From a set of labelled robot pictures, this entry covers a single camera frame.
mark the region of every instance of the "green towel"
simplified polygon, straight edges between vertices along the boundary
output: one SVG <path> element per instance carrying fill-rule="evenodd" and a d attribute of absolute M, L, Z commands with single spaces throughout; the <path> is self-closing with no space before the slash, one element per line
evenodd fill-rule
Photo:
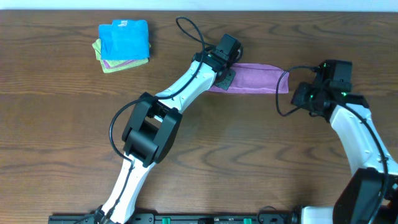
<path fill-rule="evenodd" d="M 101 39 L 93 43 L 96 59 L 99 60 L 104 73 L 117 72 L 147 63 L 148 58 L 141 60 L 101 60 Z"/>

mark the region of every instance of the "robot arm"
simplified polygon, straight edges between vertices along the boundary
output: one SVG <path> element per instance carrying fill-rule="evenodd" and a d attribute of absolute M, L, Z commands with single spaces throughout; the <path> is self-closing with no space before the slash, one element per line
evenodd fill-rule
<path fill-rule="evenodd" d="M 233 76 L 227 77 L 227 74 L 233 73 L 230 67 L 238 57 L 240 47 L 239 41 L 225 34 L 211 52 L 196 53 L 188 71 L 172 86 L 156 94 L 156 97 L 148 93 L 141 95 L 140 98 L 147 100 L 136 104 L 122 135 L 125 142 L 124 155 L 132 160 L 134 168 L 129 161 L 123 161 L 110 198 L 95 213 L 95 223 L 125 223 L 130 219 L 149 171 L 164 159 L 174 143 L 182 113 L 213 84 L 219 83 L 222 84 L 221 87 L 228 88 L 226 84 L 231 83 Z M 203 63 L 192 79 L 200 64 L 201 54 L 205 54 Z M 179 93 L 173 98 L 164 97 L 177 92 Z M 160 121 L 160 127 L 148 122 L 146 117 Z"/>
<path fill-rule="evenodd" d="M 320 65 L 314 83 L 301 83 L 292 99 L 292 104 L 309 110 L 311 115 L 324 117 L 331 124 L 343 144 L 353 174 L 334 207 L 303 208 L 302 224 L 369 223 L 384 184 L 387 187 L 384 198 L 396 197 L 393 185 L 397 184 L 398 165 L 373 125 L 366 100 L 350 93 L 351 71 L 351 62 L 327 60 Z M 374 137 L 357 115 L 365 119 Z M 387 162 L 387 179 L 377 144 Z"/>

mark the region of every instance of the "purple cloth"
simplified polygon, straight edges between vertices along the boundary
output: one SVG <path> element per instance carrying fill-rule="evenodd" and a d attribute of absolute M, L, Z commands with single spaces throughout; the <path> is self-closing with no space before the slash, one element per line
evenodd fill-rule
<path fill-rule="evenodd" d="M 219 93 L 275 93 L 276 84 L 283 69 L 272 65 L 256 63 L 236 63 L 231 67 L 236 75 L 228 90 L 212 86 L 209 91 Z M 279 84 L 279 93 L 288 93 L 289 73 L 284 75 Z"/>
<path fill-rule="evenodd" d="M 131 62 L 135 62 L 136 60 L 127 60 L 127 61 L 121 63 L 120 65 L 113 66 L 113 67 L 111 67 L 111 66 L 106 62 L 106 60 L 102 60 L 102 61 L 104 62 L 105 68 L 119 68 L 119 67 L 128 65 L 128 64 L 130 64 Z"/>

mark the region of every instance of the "wood grain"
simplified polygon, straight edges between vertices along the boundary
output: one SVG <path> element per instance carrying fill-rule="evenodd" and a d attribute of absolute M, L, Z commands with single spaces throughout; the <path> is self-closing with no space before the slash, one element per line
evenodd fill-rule
<path fill-rule="evenodd" d="M 167 88 L 200 50 L 175 25 L 180 15 L 209 42 L 224 33 L 238 38 L 244 63 L 353 61 L 354 90 L 368 99 L 398 157 L 398 14 L 0 11 L 0 223 L 46 223 L 53 213 L 86 213 L 108 199 L 122 163 L 107 137 L 114 113 L 144 91 Z M 118 18 L 148 21 L 151 60 L 106 75 L 91 44 L 99 24 Z M 290 92 L 312 79 L 292 73 Z M 291 93 L 281 96 L 285 110 Z M 265 205 L 333 205 L 351 177 L 338 136 L 305 111 L 282 118 L 274 104 L 274 95 L 204 93 L 184 112 L 137 206 L 255 213 Z M 117 122 L 116 139 L 128 116 Z"/>

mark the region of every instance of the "wooden tabletop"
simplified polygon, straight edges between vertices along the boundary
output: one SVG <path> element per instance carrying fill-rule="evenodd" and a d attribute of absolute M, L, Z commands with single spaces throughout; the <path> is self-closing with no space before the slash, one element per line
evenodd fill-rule
<path fill-rule="evenodd" d="M 354 91 L 398 159 L 398 14 L 339 12 L 0 11 L 0 223 L 46 223 L 107 201 L 122 160 L 111 118 L 170 86 L 200 44 L 175 25 L 188 16 L 205 39 L 224 33 L 243 63 L 289 68 L 324 59 L 354 64 Z M 104 74 L 91 44 L 113 19 L 149 23 L 148 64 Z M 185 24 L 190 32 L 194 30 Z M 293 72 L 292 93 L 312 73 Z M 351 177 L 337 134 L 306 111 L 283 118 L 274 95 L 204 93 L 184 112 L 174 146 L 150 172 L 137 206 L 159 213 L 256 213 L 265 205 L 333 205 Z M 130 111 L 114 130 L 118 147 Z"/>

